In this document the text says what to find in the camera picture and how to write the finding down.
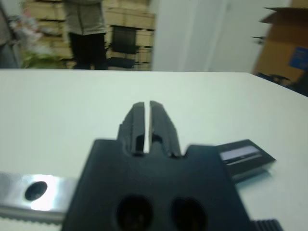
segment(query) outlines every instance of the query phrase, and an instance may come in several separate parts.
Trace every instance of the white table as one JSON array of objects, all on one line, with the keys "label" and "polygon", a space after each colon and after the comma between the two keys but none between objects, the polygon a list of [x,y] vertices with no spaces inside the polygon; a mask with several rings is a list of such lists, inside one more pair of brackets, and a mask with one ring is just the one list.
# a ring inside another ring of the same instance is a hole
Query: white table
[{"label": "white table", "polygon": [[241,198],[253,219],[307,230],[308,98],[246,73],[0,71],[0,171],[78,178],[93,140],[115,139],[135,102],[146,102],[148,124],[150,100],[164,105],[182,151],[251,139],[275,157],[269,174],[238,186]]}]

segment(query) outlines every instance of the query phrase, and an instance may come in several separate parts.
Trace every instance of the office chair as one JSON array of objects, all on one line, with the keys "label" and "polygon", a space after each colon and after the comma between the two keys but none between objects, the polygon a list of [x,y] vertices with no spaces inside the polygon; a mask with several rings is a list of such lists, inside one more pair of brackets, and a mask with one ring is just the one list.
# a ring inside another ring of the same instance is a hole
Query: office chair
[{"label": "office chair", "polygon": [[[126,26],[112,26],[112,41],[107,49],[113,52],[124,54],[134,54],[139,52],[139,46],[136,46],[137,29]],[[135,59],[111,57],[107,59],[108,66],[122,67],[125,69],[133,69],[135,67]]]}]

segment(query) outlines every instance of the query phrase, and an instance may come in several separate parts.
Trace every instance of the white wall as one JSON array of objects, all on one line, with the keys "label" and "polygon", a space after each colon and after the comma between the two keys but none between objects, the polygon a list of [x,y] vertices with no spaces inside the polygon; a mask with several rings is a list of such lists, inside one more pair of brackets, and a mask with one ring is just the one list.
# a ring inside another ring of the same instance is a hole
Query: white wall
[{"label": "white wall", "polygon": [[226,0],[161,0],[154,71],[204,71]]},{"label": "white wall", "polygon": [[161,0],[153,50],[155,71],[179,71],[198,0]]},{"label": "white wall", "polygon": [[160,0],[151,0],[149,10],[151,13],[158,14]]},{"label": "white wall", "polygon": [[23,0],[1,0],[6,13],[11,15],[21,15],[21,2]]},{"label": "white wall", "polygon": [[223,23],[226,0],[199,0],[183,71],[204,71]]}]

